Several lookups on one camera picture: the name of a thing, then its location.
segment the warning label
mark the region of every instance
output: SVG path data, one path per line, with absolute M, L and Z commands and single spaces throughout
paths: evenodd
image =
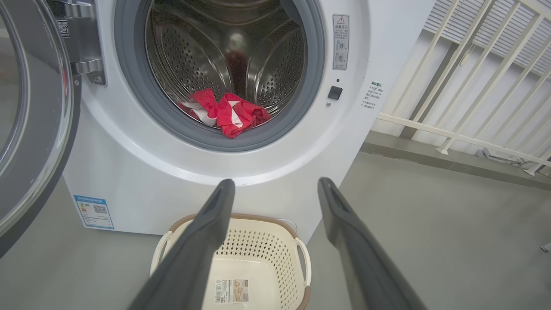
M 348 65 L 348 39 L 350 22 L 347 15 L 333 15 L 333 38 L 335 42 L 333 69 L 346 70 Z

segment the gray floor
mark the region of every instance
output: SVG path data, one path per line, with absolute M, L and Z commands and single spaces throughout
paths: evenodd
M 551 192 L 359 153 L 341 190 L 430 309 L 549 309 Z M 158 237 L 81 226 L 60 183 L 0 259 L 5 309 L 124 309 Z M 348 309 L 322 226 L 308 309 Z

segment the washing machine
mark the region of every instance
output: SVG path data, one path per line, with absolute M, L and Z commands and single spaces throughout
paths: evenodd
M 307 241 L 317 180 L 343 180 L 434 0 L 0 3 L 4 240 L 63 173 L 85 227 L 163 234 L 231 178 L 233 212 Z M 272 118 L 226 138 L 180 104 L 206 88 Z

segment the red and white cloth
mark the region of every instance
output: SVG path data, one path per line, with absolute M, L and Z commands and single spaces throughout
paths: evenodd
M 231 93 L 226 93 L 219 104 L 209 88 L 191 94 L 190 98 L 189 102 L 178 102 L 178 106 L 206 125 L 216 124 L 224 136 L 232 139 L 272 118 L 263 107 Z

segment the laundry basket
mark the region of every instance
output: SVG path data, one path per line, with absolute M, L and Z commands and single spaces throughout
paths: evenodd
M 194 218 L 182 218 L 164 234 L 150 274 Z M 304 309 L 311 270 L 305 244 L 288 225 L 269 217 L 232 214 L 226 239 L 213 255 L 203 309 Z

